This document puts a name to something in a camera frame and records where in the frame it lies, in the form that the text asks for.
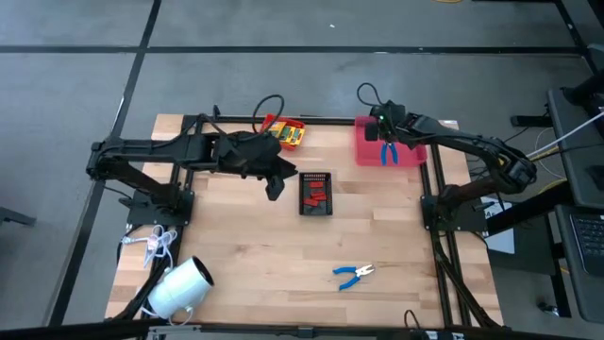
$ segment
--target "blue-handled pliers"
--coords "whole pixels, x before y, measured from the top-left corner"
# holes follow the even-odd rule
[[[383,166],[386,166],[386,163],[388,162],[387,153],[389,148],[390,152],[393,154],[393,163],[398,164],[398,154],[396,153],[396,147],[394,146],[394,143],[384,143],[384,145],[381,146],[381,164]]]
[[[352,278],[350,281],[340,285],[340,290],[343,290],[343,289],[352,287],[353,284],[359,282],[359,280],[361,279],[361,276],[367,275],[374,270],[376,270],[374,268],[374,266],[372,264],[369,264],[369,265],[366,265],[359,269],[357,269],[357,267],[354,267],[354,266],[340,267],[338,269],[333,269],[333,274],[340,274],[340,273],[354,273],[355,274],[355,277]]]

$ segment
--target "wooden tabletop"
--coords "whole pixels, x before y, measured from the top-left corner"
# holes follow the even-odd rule
[[[152,138],[175,137],[182,117],[158,115]],[[250,129],[242,124],[220,127],[226,132]],[[211,131],[209,125],[204,125],[206,131]],[[286,179],[285,190],[271,202],[264,180],[195,173],[193,218],[184,235],[178,235],[179,262],[197,256],[215,287],[195,309],[192,322],[402,327],[404,312],[412,309],[423,327],[442,327],[430,239],[419,207],[419,169],[357,166],[353,127],[309,126],[301,146],[281,156],[298,171],[332,174],[333,216],[298,214],[297,177]],[[441,158],[447,183],[469,181],[461,152],[441,147]],[[143,171],[168,182],[171,169],[171,164],[147,163]],[[145,226],[133,236],[147,236],[150,229]],[[456,236],[464,281],[501,323],[485,245],[470,233]],[[107,316],[122,311],[147,279],[143,254],[144,244],[123,247]],[[331,270],[365,264],[375,265],[376,271],[339,292],[349,274]],[[449,295],[454,320],[460,322],[451,284]],[[183,312],[175,320],[184,318]]]

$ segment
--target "floor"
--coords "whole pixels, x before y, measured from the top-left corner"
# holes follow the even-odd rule
[[[604,41],[583,2],[565,4],[586,42]],[[151,0],[1,0],[0,46],[138,45],[151,6]],[[150,40],[171,46],[572,43],[550,4],[470,0],[164,0]],[[0,167],[0,206],[38,218],[35,228],[0,228],[0,329],[45,322],[91,186],[84,173],[90,144],[110,131],[134,57],[0,53],[0,159],[9,164]],[[548,88],[588,75],[584,61],[574,57],[154,54],[144,59],[123,136],[148,137],[157,113],[208,112],[218,104],[225,114],[251,114],[272,93],[286,98],[291,116],[366,114],[355,90],[371,81],[382,98],[410,111],[507,138],[518,131],[509,124],[511,115],[543,114]],[[529,130],[511,144],[529,152],[539,132]],[[552,138],[544,132],[540,145]],[[559,160],[546,166],[563,173]],[[553,179],[540,169],[538,182],[511,199],[534,195]],[[117,196],[105,192],[65,322],[102,319],[125,220]],[[604,331],[577,316],[562,320],[538,311],[537,299],[552,299],[547,277],[497,267],[493,272],[505,323],[513,329],[585,338]]]

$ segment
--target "cable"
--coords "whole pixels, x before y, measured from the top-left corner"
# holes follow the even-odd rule
[[[273,121],[270,124],[268,124],[264,128],[263,131],[257,132],[256,131],[256,114],[258,114],[258,110],[260,109],[260,107],[262,106],[262,104],[264,104],[265,101],[267,101],[269,99],[272,99],[272,98],[279,98],[281,100],[281,106],[279,107],[279,111],[275,115],[275,118],[273,119]],[[254,130],[254,132],[256,132],[256,133],[264,133],[268,128],[270,128],[277,121],[277,119],[281,116],[281,113],[283,112],[283,107],[284,106],[285,106],[285,99],[283,99],[283,96],[281,94],[271,94],[271,95],[265,96],[260,101],[260,103],[258,103],[258,105],[256,106],[256,108],[252,112],[252,129]]]
[[[155,314],[155,313],[153,313],[153,312],[149,311],[148,309],[146,309],[146,308],[144,308],[144,307],[141,307],[141,311],[143,311],[143,312],[145,312],[145,313],[147,313],[147,314],[149,314],[149,315],[151,315],[151,316],[154,316],[154,317],[159,317],[159,315],[157,315],[157,314]]]
[[[549,131],[549,130],[553,130],[553,127],[548,127],[548,128],[544,128],[543,130],[541,130],[541,132],[539,132],[539,134],[537,135],[537,138],[535,139],[535,150],[537,149],[537,147],[539,147],[539,139],[541,138],[541,136],[544,134],[544,132]],[[543,161],[537,161],[539,163],[539,165],[541,165],[551,176],[558,178],[558,179],[563,179],[563,176],[560,176],[558,174],[556,174],[555,172],[549,170],[545,164],[543,163]]]
[[[371,103],[368,103],[368,102],[362,100],[362,98],[361,98],[361,89],[362,89],[363,86],[369,86],[374,91],[374,94],[376,95],[376,99],[377,99],[378,104],[371,104]],[[376,89],[376,87],[374,86],[374,84],[369,83],[369,82],[364,82],[361,85],[359,85],[359,87],[357,88],[357,98],[359,99],[359,101],[361,103],[363,103],[366,106],[378,107],[378,106],[384,105],[384,103],[381,101],[381,99],[379,99],[378,89]]]
[[[130,238],[123,237],[122,244],[130,245],[138,242],[146,242],[147,248],[144,254],[144,263],[143,268],[146,268],[151,259],[153,258],[163,258],[166,255],[170,258],[170,269],[174,268],[174,260],[172,258],[172,253],[170,253],[170,245],[177,238],[178,233],[175,230],[165,231],[162,225],[156,225],[151,230],[151,235],[149,237],[142,238]]]
[[[528,158],[531,158],[532,156],[538,155],[539,153],[543,152],[544,150],[549,149],[552,145],[557,144],[558,142],[572,136],[575,132],[579,131],[582,128],[587,127],[588,125],[590,125],[592,122],[594,122],[596,119],[600,118],[601,116],[604,115],[604,111],[601,111],[598,115],[594,116],[593,118],[589,119],[588,121],[584,122],[583,124],[579,125],[578,127],[575,127],[573,130],[571,130],[570,132],[564,134],[562,137],[560,137],[559,139],[555,140],[554,142],[540,148],[539,150],[535,150],[531,153],[529,153],[527,155]]]
[[[551,152],[554,152],[554,151],[558,151],[558,149],[560,149],[560,148],[557,147],[557,146],[554,146],[554,147],[550,148],[549,150],[547,150],[546,152],[542,152],[539,155],[536,155],[536,156],[533,156],[533,157],[529,158],[528,160],[531,161],[531,162],[535,162],[537,159],[540,159],[542,156],[547,155],[547,154],[549,154]]]
[[[598,144],[579,145],[579,146],[568,147],[568,148],[565,148],[564,150],[558,149],[557,151],[550,152],[550,153],[544,155],[543,157],[535,158],[532,161],[536,162],[536,161],[539,161],[539,160],[544,160],[544,159],[546,159],[548,157],[551,157],[551,156],[554,156],[554,155],[563,154],[563,153],[568,152],[568,151],[579,150],[579,149],[582,149],[582,148],[588,148],[588,147],[594,147],[594,146],[603,146],[603,145],[604,145],[604,143],[598,143]]]
[[[126,197],[126,198],[128,198],[128,199],[132,199],[132,197],[131,197],[130,195],[127,195],[126,193],[121,192],[121,191],[119,191],[119,190],[117,190],[117,189],[110,188],[110,187],[108,187],[107,185],[105,186],[105,189],[107,189],[107,190],[109,190],[109,191],[111,191],[111,192],[113,192],[113,193],[120,194],[121,196],[124,196],[124,197]]]
[[[543,188],[541,188],[541,190],[539,191],[539,193],[537,193],[537,195],[541,194],[541,193],[543,193],[543,192],[545,192],[545,191],[547,191],[547,190],[549,190],[549,189],[551,189],[553,187],[555,187],[556,185],[562,184],[563,182],[566,182],[566,178],[556,179],[553,182],[550,182],[546,186],[544,186]]]
[[[187,323],[189,323],[189,321],[191,321],[191,318],[193,317],[193,308],[188,309],[188,312],[189,312],[189,317],[187,317],[187,319],[183,323],[181,323],[181,324],[175,324],[175,323],[173,323],[172,322],[172,316],[168,317],[168,322],[170,323],[171,326],[184,326]]]
[[[480,241],[482,241],[482,243],[484,244],[485,247],[489,247],[489,245],[487,244],[486,240],[484,239],[484,237],[480,236],[480,234],[478,233],[478,231],[472,231],[472,234],[476,237],[478,237],[478,239]]]
[[[413,321],[415,322],[415,328],[421,329],[421,326],[419,325],[419,321],[417,321],[417,316],[415,316],[415,313],[412,310],[407,310],[403,314],[403,319],[405,320],[405,327],[406,328],[409,327],[409,323],[407,322],[407,316],[409,316],[409,314],[411,314],[411,316],[413,317]]]

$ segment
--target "desk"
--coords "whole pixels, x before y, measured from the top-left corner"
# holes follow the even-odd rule
[[[547,93],[547,105],[557,136],[562,136],[588,119],[585,110],[581,106],[570,104],[561,90],[550,90]],[[565,150],[581,145],[601,143],[601,136],[596,127],[591,124],[560,142],[560,148]],[[604,165],[602,158],[598,157],[603,151],[604,146],[594,146],[563,153],[562,162],[568,181],[487,220],[489,232],[497,232],[553,211],[556,214],[562,237],[562,245],[553,245],[553,238],[549,231],[549,243],[553,247],[554,253],[559,252],[559,254],[554,254],[554,258],[556,261],[560,257],[566,258],[581,317],[599,323],[604,323],[604,310],[601,308],[603,301],[599,298],[604,289],[604,279],[589,276],[583,270],[577,241],[570,226],[570,213],[601,213],[601,210],[604,209],[604,193],[597,190],[585,171],[591,165]],[[556,248],[561,247],[563,247],[563,254],[556,251]],[[561,315],[571,316],[562,274],[557,265],[555,275],[552,276],[552,283]]]
[[[547,104],[557,137],[563,136],[589,119],[587,112],[581,106],[573,105],[564,98],[562,90],[547,92]],[[592,123],[561,141],[560,148],[565,150],[571,147],[602,143],[604,140]],[[604,192],[597,189],[586,171],[590,166],[604,166],[602,157],[594,157],[594,155],[602,155],[602,153],[604,153],[604,145],[577,149],[561,155],[564,171],[571,184],[575,204],[578,206],[604,209]]]
[[[182,119],[159,115],[152,138],[173,138]],[[248,124],[220,127],[226,132],[250,129]],[[204,132],[210,130],[204,125]],[[430,238],[419,206],[420,171],[358,167],[352,141],[353,127],[313,125],[299,149],[281,153],[301,172],[332,173],[331,217],[298,215],[297,177],[286,179],[285,190],[271,202],[264,181],[195,173],[193,219],[179,235],[183,239],[178,262],[197,256],[215,287],[195,309],[192,322],[403,327],[404,312],[413,309],[423,327],[443,326]],[[462,153],[442,148],[441,157],[447,182],[469,180]],[[171,169],[170,164],[147,163],[143,171],[167,182]],[[149,233],[150,226],[145,226],[133,236]],[[457,236],[464,281],[491,318],[502,323],[484,244],[469,233]],[[143,248],[123,247],[107,316],[122,311],[147,279]],[[377,269],[353,288],[338,292],[348,278],[331,270],[351,264],[374,264]],[[449,295],[459,323],[451,284]]]

